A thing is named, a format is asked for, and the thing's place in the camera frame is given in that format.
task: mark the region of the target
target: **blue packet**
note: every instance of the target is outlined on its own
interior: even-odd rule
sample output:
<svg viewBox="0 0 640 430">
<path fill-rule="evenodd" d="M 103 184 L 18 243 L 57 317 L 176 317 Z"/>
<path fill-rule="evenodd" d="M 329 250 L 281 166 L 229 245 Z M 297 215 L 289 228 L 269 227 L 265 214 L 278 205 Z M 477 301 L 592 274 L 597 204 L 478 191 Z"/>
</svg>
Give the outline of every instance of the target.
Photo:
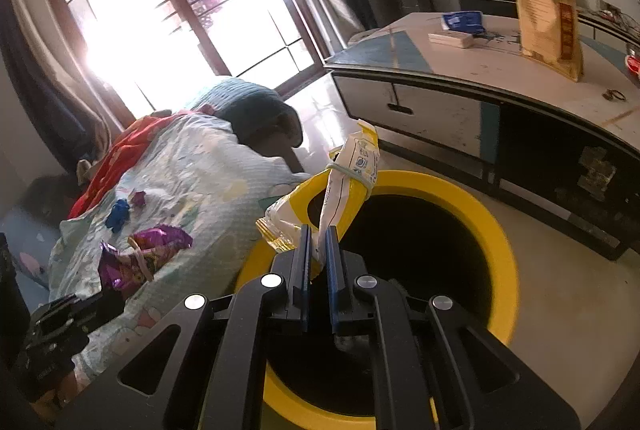
<svg viewBox="0 0 640 430">
<path fill-rule="evenodd" d="M 480 35 L 484 33 L 481 11 L 455 11 L 442 14 L 442 28 L 445 31 L 458 31 Z"/>
</svg>

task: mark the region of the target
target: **brown paper bag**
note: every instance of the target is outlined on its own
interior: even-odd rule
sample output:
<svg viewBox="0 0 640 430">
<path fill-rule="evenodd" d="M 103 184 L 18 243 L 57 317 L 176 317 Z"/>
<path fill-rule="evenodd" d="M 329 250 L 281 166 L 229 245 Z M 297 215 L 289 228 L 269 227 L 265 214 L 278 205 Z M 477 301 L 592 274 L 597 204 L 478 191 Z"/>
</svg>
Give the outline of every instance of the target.
<svg viewBox="0 0 640 430">
<path fill-rule="evenodd" d="M 582 46 L 575 0 L 518 0 L 521 52 L 577 82 Z"/>
</svg>

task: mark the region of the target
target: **table top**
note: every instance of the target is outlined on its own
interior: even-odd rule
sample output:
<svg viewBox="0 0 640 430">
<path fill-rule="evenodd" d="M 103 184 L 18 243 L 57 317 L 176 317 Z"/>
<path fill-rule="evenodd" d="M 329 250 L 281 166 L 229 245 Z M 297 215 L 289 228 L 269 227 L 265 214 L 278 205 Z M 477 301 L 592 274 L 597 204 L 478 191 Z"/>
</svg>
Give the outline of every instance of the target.
<svg viewBox="0 0 640 430">
<path fill-rule="evenodd" d="M 366 68 L 430 79 L 455 80 L 497 89 L 558 108 L 607 130 L 640 151 L 640 81 L 624 66 L 624 55 L 582 37 L 584 76 L 574 82 L 544 64 L 520 55 L 518 20 L 484 16 L 487 38 L 471 48 L 431 43 L 442 30 L 440 13 L 411 13 L 330 58 L 330 69 Z M 626 101 L 607 101 L 608 89 Z"/>
</svg>

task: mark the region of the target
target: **drawer handle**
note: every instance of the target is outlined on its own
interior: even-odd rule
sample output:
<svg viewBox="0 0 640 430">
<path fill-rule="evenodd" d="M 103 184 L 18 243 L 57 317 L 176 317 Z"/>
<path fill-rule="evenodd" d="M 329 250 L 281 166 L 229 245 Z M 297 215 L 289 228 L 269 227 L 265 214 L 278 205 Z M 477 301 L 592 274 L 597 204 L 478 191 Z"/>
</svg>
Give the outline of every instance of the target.
<svg viewBox="0 0 640 430">
<path fill-rule="evenodd" d="M 395 103 L 387 103 L 389 109 L 394 112 L 402 112 L 403 114 L 413 115 L 414 112 L 408 106 L 396 105 Z"/>
</svg>

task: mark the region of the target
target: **rubber band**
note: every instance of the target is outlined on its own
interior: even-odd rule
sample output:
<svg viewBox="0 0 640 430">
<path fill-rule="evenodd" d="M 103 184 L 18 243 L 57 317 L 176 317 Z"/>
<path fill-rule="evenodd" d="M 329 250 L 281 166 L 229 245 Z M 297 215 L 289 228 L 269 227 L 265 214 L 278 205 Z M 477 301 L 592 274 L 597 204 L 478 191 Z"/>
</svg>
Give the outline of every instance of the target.
<svg viewBox="0 0 640 430">
<path fill-rule="evenodd" d="M 326 170 L 337 170 L 345 174 L 347 177 L 351 179 L 355 179 L 356 181 L 362 183 L 364 187 L 367 189 L 367 196 L 365 197 L 365 201 L 371 197 L 371 191 L 373 190 L 373 184 L 370 181 L 365 179 L 362 174 L 359 174 L 355 170 L 351 168 L 347 168 L 346 166 L 342 166 L 335 161 L 331 161 L 327 166 L 324 167 Z"/>
</svg>

